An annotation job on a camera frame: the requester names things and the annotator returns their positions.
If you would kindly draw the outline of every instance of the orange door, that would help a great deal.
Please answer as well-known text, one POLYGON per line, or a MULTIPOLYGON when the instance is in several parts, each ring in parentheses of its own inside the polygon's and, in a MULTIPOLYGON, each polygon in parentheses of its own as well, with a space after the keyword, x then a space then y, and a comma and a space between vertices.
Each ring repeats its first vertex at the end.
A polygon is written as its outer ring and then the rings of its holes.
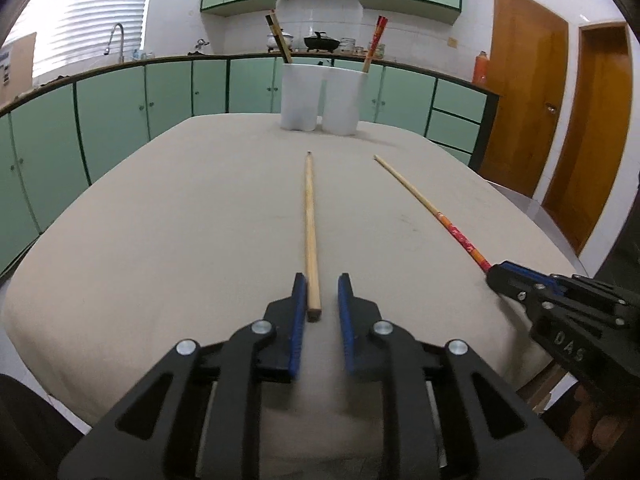
POLYGON ((487 86, 500 102, 480 175, 531 197, 560 113, 565 20, 532 0, 495 0, 487 86))
POLYGON ((616 179, 631 95, 626 24, 583 28, 574 109, 543 202, 576 252, 591 235, 616 179))

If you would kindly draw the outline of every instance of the black gripper frame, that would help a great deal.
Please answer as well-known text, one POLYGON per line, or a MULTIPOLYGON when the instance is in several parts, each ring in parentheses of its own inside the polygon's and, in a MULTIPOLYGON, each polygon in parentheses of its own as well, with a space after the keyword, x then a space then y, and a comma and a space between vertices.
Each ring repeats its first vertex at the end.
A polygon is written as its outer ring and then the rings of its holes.
POLYGON ((577 458, 465 342, 434 346, 377 324, 378 306, 353 295, 348 274, 338 280, 338 301, 348 372, 382 383, 380 480, 584 478, 577 458))
POLYGON ((540 274, 512 262, 489 269, 495 292, 517 300, 530 338, 592 394, 619 407, 640 398, 640 296, 591 278, 540 274))
POLYGON ((204 348, 178 343, 71 450, 58 479, 258 479, 261 383, 296 377, 305 306, 298 273, 268 323, 204 348))

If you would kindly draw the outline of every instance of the silver screw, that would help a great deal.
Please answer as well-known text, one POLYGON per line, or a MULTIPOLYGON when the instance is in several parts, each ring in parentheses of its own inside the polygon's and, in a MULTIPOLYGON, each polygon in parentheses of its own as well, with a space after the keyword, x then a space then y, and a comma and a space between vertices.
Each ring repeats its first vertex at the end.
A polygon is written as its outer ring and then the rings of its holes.
POLYGON ((394 326, 388 321, 377 321, 373 325, 373 332, 378 335, 389 335, 394 331, 394 326))
POLYGON ((268 334, 271 332, 271 323, 266 319, 259 319, 258 321, 254 321, 254 324, 251 325, 251 331, 254 334, 268 334))
POLYGON ((460 339, 454 339, 449 343, 449 351, 453 355, 464 355, 469 350, 469 346, 460 339))
POLYGON ((183 339, 175 346, 175 351, 180 355, 191 355, 195 352, 196 342, 191 339, 183 339))

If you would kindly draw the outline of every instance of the white pot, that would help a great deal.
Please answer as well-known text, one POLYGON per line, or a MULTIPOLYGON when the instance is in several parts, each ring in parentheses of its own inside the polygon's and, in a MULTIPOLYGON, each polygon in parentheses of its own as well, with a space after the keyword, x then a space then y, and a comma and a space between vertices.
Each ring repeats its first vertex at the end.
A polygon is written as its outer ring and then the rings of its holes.
MULTIPOLYGON (((293 44, 293 36, 291 34, 287 34, 284 30, 282 31, 282 37, 284 38, 284 42, 286 45, 291 48, 293 44)), ((273 37, 273 34, 269 34, 267 36, 267 47, 268 48, 277 48, 278 44, 276 43, 276 39, 273 37)))

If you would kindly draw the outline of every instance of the kitchen counter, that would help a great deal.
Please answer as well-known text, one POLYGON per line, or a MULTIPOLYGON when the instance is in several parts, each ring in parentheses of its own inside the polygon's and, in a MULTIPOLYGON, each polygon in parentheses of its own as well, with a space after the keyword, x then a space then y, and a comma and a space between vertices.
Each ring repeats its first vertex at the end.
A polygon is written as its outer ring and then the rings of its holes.
MULTIPOLYGON (((325 57, 325 58, 330 58, 330 59, 346 59, 346 60, 352 60, 352 61, 363 61, 364 58, 361 56, 343 56, 341 54, 329 54, 327 52, 293 52, 292 53, 293 56, 310 56, 310 57, 325 57)), ((200 55, 192 55, 192 56, 167 56, 167 57, 157 57, 154 59, 145 59, 145 60, 140 60, 140 61, 127 61, 124 63, 120 63, 120 64, 115 64, 115 65, 109 65, 109 66, 103 66, 100 68, 95 68, 92 70, 87 70, 86 72, 81 72, 78 74, 74 74, 74 75, 70 75, 70 76, 59 76, 57 79, 54 79, 53 81, 50 81, 44 85, 41 85, 37 88, 34 88, 33 90, 29 91, 29 92, 25 92, 23 94, 21 94, 20 96, 18 96, 17 98, 15 98, 13 101, 5 104, 4 106, 0 107, 0 116, 4 115, 5 113, 10 112, 11 110, 14 110, 15 108, 17 108, 18 106, 20 106, 21 104, 24 104, 27 101, 30 101, 33 98, 36 98, 39 95, 42 95, 46 92, 49 92, 51 90, 54 90, 56 88, 59 88, 61 86, 67 85, 69 83, 73 83, 75 81, 80 81, 82 79, 87 79, 89 77, 95 76, 95 75, 99 75, 99 74, 103 74, 103 73, 107 73, 107 72, 112 72, 114 70, 122 70, 124 68, 130 68, 133 66, 145 66, 145 65, 149 65, 149 64, 154 64, 154 63, 167 63, 167 62, 175 62, 175 61, 192 61, 192 60, 197 60, 197 59, 240 59, 240 58, 249 58, 249 57, 278 57, 279 54, 276 52, 257 52, 257 53, 249 53, 249 54, 233 54, 233 55, 228 55, 228 56, 223 56, 223 55, 213 55, 213 56, 208 56, 208 55, 204 55, 204 54, 200 54, 200 55)), ((474 90, 477 90, 479 92, 482 92, 484 94, 492 94, 492 95, 496 95, 494 92, 489 91, 488 89, 484 88, 484 87, 480 87, 477 85, 474 85, 473 83, 470 83, 469 81, 463 80, 463 79, 459 79, 444 73, 440 73, 440 72, 436 72, 434 70, 429 70, 426 68, 421 68, 418 66, 414 66, 414 65, 410 65, 410 64, 405 64, 405 63, 400 63, 400 62, 395 62, 395 61, 389 61, 389 60, 385 60, 385 59, 377 59, 373 61, 373 64, 379 64, 382 66, 391 66, 391 67, 396 67, 396 68, 401 68, 403 70, 411 70, 412 72, 419 72, 419 73, 423 73, 423 74, 427 74, 427 75, 432 75, 434 77, 437 77, 439 79, 444 79, 447 81, 451 81, 453 83, 459 84, 461 86, 465 86, 467 88, 472 88, 474 90)))

